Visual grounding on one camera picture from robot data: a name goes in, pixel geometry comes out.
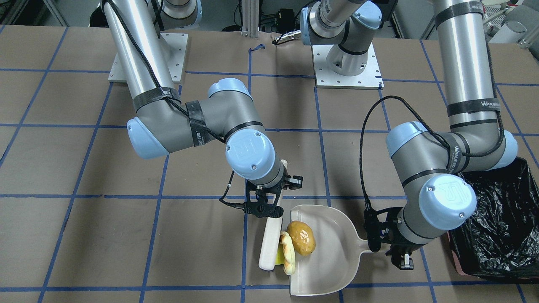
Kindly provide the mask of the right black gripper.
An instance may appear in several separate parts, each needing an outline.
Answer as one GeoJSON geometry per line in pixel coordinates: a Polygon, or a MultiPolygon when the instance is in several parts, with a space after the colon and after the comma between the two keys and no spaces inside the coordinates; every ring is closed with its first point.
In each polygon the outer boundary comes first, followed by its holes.
{"type": "Polygon", "coordinates": [[[258,218],[281,218],[284,210],[278,205],[283,190],[296,190],[303,186],[304,177],[300,175],[283,175],[283,178],[272,187],[263,188],[247,181],[245,194],[245,213],[258,218]]]}

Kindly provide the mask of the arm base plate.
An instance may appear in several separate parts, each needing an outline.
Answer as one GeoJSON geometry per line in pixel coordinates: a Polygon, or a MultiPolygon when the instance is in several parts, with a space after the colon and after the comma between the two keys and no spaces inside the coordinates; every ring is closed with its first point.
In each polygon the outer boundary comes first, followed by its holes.
{"type": "Polygon", "coordinates": [[[312,46],[316,86],[378,90],[384,88],[379,62],[373,44],[366,53],[345,53],[338,45],[312,46]]]}
{"type": "MultiPolygon", "coordinates": [[[[189,35],[187,33],[161,33],[158,40],[173,83],[181,84],[189,35]]],[[[127,83],[128,72],[135,71],[133,68],[123,67],[123,58],[134,59],[134,56],[123,50],[117,52],[109,72],[110,82],[127,83]]]]}

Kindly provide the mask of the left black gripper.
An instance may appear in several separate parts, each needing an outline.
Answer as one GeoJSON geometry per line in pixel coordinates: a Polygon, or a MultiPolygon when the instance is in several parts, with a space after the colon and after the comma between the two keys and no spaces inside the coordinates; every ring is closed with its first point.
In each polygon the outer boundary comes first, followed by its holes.
{"type": "Polygon", "coordinates": [[[399,211],[402,207],[389,207],[376,211],[371,207],[364,210],[364,228],[370,251],[377,253],[382,244],[389,244],[390,249],[385,253],[391,257],[391,262],[400,270],[413,270],[414,263],[410,255],[421,245],[407,240],[398,230],[404,222],[399,211]]]}

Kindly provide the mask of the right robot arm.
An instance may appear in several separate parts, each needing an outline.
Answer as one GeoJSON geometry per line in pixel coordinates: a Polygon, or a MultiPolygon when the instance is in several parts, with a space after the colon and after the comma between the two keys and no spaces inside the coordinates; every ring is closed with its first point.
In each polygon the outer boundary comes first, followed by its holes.
{"type": "Polygon", "coordinates": [[[246,180],[245,202],[220,201],[258,218],[282,217],[267,195],[279,199],[283,190],[300,189],[303,178],[288,174],[244,83],[228,77],[208,89],[208,98],[181,102],[146,2],[103,0],[101,9],[133,98],[136,117],[126,128],[137,155],[164,157],[218,140],[233,174],[246,180]]]}

